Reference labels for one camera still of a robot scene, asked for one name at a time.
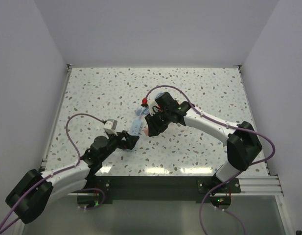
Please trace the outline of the small pink plug adapter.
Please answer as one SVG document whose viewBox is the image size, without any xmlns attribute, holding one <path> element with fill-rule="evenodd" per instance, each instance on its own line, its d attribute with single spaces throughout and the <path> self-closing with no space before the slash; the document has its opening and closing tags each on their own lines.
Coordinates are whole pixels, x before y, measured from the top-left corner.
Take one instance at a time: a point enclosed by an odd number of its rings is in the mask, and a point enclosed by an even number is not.
<svg viewBox="0 0 302 235">
<path fill-rule="evenodd" d="M 143 131 L 144 131 L 145 135 L 149 136 L 149 129 L 148 128 L 144 128 Z"/>
</svg>

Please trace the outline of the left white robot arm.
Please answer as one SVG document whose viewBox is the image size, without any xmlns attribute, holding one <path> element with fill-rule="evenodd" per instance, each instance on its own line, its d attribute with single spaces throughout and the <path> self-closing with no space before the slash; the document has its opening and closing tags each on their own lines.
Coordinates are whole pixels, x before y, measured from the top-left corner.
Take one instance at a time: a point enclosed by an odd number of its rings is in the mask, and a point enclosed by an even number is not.
<svg viewBox="0 0 302 235">
<path fill-rule="evenodd" d="M 5 202 L 23 223 L 28 224 L 51 202 L 74 191 L 92 191 L 95 188 L 93 177 L 102 168 L 102 163 L 117 149 L 134 149 L 138 140 L 139 136 L 127 131 L 98 136 L 79 161 L 52 171 L 28 171 Z"/>
</svg>

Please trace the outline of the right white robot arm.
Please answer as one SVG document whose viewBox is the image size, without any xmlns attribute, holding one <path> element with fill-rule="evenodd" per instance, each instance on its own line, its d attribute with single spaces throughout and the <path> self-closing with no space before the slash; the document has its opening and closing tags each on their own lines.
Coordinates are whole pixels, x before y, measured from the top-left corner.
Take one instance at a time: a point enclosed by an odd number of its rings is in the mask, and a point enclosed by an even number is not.
<svg viewBox="0 0 302 235">
<path fill-rule="evenodd" d="M 212 187 L 217 192 L 224 192 L 230 186 L 229 179 L 246 171 L 262 151 L 253 126 L 246 121 L 231 129 L 230 122 L 208 117 L 205 112 L 195 110 L 189 101 L 179 103 L 168 92 L 162 93 L 153 101 L 143 98 L 141 105 L 149 109 L 149 114 L 145 117 L 149 137 L 158 136 L 169 124 L 175 123 L 209 134 L 227 147 L 227 160 L 211 180 Z"/>
</svg>

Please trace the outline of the light blue power strip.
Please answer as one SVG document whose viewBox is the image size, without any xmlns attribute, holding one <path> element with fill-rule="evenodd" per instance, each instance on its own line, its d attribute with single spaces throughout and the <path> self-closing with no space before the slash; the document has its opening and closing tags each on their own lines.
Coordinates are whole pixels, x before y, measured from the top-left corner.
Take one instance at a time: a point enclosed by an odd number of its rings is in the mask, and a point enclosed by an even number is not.
<svg viewBox="0 0 302 235">
<path fill-rule="evenodd" d="M 130 134 L 133 136 L 138 136 L 141 128 L 141 120 L 135 119 L 132 123 Z"/>
</svg>

